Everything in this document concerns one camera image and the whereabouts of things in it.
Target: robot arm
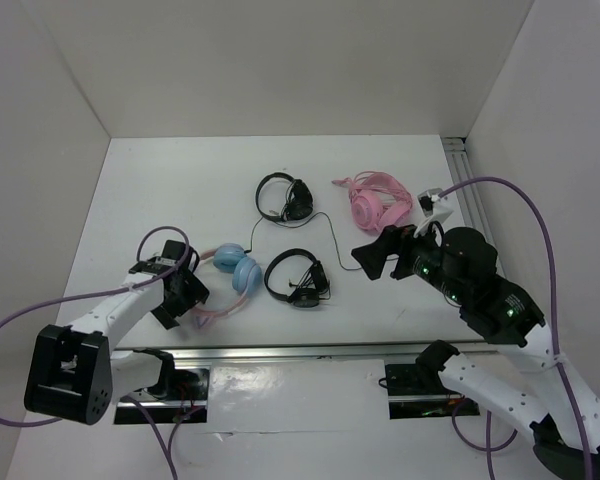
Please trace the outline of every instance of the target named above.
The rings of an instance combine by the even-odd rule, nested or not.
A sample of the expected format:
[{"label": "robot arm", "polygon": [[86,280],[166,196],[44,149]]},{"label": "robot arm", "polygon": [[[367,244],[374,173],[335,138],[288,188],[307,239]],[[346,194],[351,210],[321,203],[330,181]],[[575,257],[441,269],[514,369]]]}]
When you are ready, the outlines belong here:
[{"label": "robot arm", "polygon": [[[181,266],[161,280],[147,280]],[[25,407],[33,412],[92,425],[108,405],[148,387],[160,397],[168,391],[175,372],[173,357],[160,350],[114,352],[120,340],[146,314],[167,329],[195,304],[205,302],[209,290],[189,270],[193,251],[169,240],[162,254],[138,262],[123,286],[128,291],[105,298],[97,307],[67,326],[48,325],[36,338],[25,390]],[[134,288],[134,285],[145,283]]]},{"label": "robot arm", "polygon": [[[529,294],[496,273],[495,248],[472,228],[442,233],[435,204],[432,211],[424,227],[386,227],[375,242],[354,249],[353,257],[375,280],[387,256],[397,254],[391,277],[416,275],[456,302],[460,318],[511,361],[535,396],[516,391],[445,342],[432,344],[417,363],[444,387],[475,399],[516,428],[557,476],[575,480],[584,476],[583,447],[560,362],[581,410],[595,478],[600,478],[600,399],[564,354],[554,354],[551,330]],[[442,233],[440,244],[434,226]]]}]

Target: light blue headphones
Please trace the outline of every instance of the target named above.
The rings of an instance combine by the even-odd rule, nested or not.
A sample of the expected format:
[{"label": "light blue headphones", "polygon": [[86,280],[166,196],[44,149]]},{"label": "light blue headphones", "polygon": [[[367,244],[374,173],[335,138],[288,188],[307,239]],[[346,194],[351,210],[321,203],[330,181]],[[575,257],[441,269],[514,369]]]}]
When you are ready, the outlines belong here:
[{"label": "light blue headphones", "polygon": [[200,260],[213,257],[213,265],[225,273],[233,273],[231,285],[240,294],[240,298],[228,308],[222,310],[205,310],[199,306],[191,309],[198,326],[202,328],[210,320],[229,315],[230,312],[244,304],[262,283],[262,269],[256,261],[249,257],[244,249],[235,243],[225,243],[216,250],[209,250],[200,256]]},{"label": "light blue headphones", "polygon": [[239,294],[252,296],[262,283],[262,269],[236,243],[225,243],[213,255],[213,265],[221,272],[233,273],[231,284]]}]

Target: black cable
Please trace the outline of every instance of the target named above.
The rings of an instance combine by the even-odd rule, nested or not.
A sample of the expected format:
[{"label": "black cable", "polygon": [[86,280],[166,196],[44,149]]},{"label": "black cable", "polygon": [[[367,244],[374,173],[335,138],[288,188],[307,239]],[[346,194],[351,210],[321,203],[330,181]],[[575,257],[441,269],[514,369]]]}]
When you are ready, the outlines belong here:
[{"label": "black cable", "polygon": [[387,391],[388,395],[414,395],[422,390],[418,386],[409,387],[393,387],[387,384],[387,377],[382,377],[378,380],[378,385]]},{"label": "black cable", "polygon": [[433,227],[436,227],[436,229],[438,230],[438,233],[440,234],[440,242],[442,242],[442,237],[444,237],[444,228],[442,228],[442,224],[437,220],[431,222],[428,228],[429,233],[433,231]]},{"label": "black cable", "polygon": [[[342,264],[342,259],[340,258],[340,247],[338,246],[338,240],[336,239],[336,232],[333,229],[333,223],[331,222],[331,218],[326,213],[324,213],[324,212],[314,213],[311,217],[309,217],[308,220],[304,221],[303,223],[301,223],[299,225],[285,225],[285,224],[279,223],[279,222],[273,222],[273,223],[275,223],[279,227],[284,227],[284,228],[300,228],[300,227],[304,227],[306,224],[308,224],[311,220],[316,218],[318,215],[324,215],[325,217],[327,217],[327,220],[329,221],[329,228],[331,229],[331,237],[333,238],[333,243],[336,247],[336,254],[338,255],[338,263],[340,264],[340,268],[342,268],[343,270],[346,270],[347,272],[357,272],[358,270],[362,270],[362,267],[347,268]],[[260,220],[258,220],[256,222],[256,224],[253,226],[253,230],[251,230],[251,245],[249,247],[249,252],[251,252],[253,250],[253,233],[255,232],[256,227],[263,220],[263,218],[264,217],[261,217]]]},{"label": "black cable", "polygon": [[256,227],[262,220],[264,220],[264,217],[260,217],[260,220],[258,220],[256,222],[256,224],[253,226],[253,228],[251,229],[251,241],[249,242],[249,250],[246,250],[244,253],[251,253],[253,251],[253,234],[256,231]]},{"label": "black cable", "polygon": [[313,283],[313,277],[311,276],[311,267],[307,269],[306,272],[302,274],[300,281],[297,284],[294,284],[289,280],[289,286],[292,288],[307,288],[310,287]]}]

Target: white wall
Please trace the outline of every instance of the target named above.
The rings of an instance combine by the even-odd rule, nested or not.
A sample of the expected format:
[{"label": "white wall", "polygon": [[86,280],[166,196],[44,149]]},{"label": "white wall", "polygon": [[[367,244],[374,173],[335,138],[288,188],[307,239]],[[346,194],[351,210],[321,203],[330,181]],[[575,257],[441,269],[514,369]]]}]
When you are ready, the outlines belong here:
[{"label": "white wall", "polygon": [[466,136],[531,0],[23,0],[113,137]]},{"label": "white wall", "polygon": [[[0,0],[0,319],[62,295],[109,137],[17,0]],[[24,417],[36,330],[54,309],[0,333],[0,413]],[[0,426],[0,479],[17,429]]]},{"label": "white wall", "polygon": [[[536,0],[468,149],[476,173],[513,180],[545,215],[563,344],[600,394],[600,0]],[[503,188],[483,191],[505,268],[548,316],[538,227]]]}]

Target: cat ear headphones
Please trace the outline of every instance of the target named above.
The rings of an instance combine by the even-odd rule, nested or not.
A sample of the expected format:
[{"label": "cat ear headphones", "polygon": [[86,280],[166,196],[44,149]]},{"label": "cat ear headphones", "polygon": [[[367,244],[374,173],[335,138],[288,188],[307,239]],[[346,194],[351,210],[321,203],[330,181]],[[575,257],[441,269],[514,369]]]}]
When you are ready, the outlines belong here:
[{"label": "cat ear headphones", "polygon": [[[278,266],[280,262],[296,255],[307,257],[309,260],[311,260],[311,266],[304,273],[302,279],[297,285],[292,285],[289,283],[289,286],[295,287],[295,290],[291,293],[291,295],[285,295],[283,293],[273,291],[269,286],[269,276],[271,275],[271,272]],[[264,286],[267,288],[273,298],[280,300],[281,302],[287,302],[297,308],[316,307],[320,304],[320,300],[325,300],[324,298],[320,297],[321,295],[325,295],[327,293],[330,294],[329,280],[327,280],[327,275],[324,273],[322,263],[320,263],[314,254],[307,250],[303,250],[302,248],[292,248],[291,250],[282,252],[280,255],[274,258],[264,274]]]},{"label": "cat ear headphones", "polygon": [[204,252],[200,260],[213,257],[213,265],[221,272],[232,273],[233,289],[240,297],[233,305],[222,310],[204,310],[199,306],[191,309],[199,328],[204,327],[209,321],[229,315],[232,311],[243,305],[251,297],[262,282],[262,269],[256,261],[249,257],[244,249],[235,243],[225,243],[215,250]]},{"label": "cat ear headphones", "polygon": [[[291,183],[287,190],[286,203],[282,207],[280,215],[268,215],[260,208],[260,191],[267,182],[274,178],[282,178]],[[258,185],[256,189],[256,208],[260,212],[260,215],[274,223],[302,220],[313,212],[313,196],[302,180],[293,178],[291,175],[283,172],[276,172],[264,177]]]},{"label": "cat ear headphones", "polygon": [[[347,177],[331,183],[349,186],[353,221],[362,230],[382,232],[388,225],[406,224],[413,206],[411,194],[388,173],[360,172],[353,179]],[[378,194],[393,197],[393,200],[383,200]]]}]

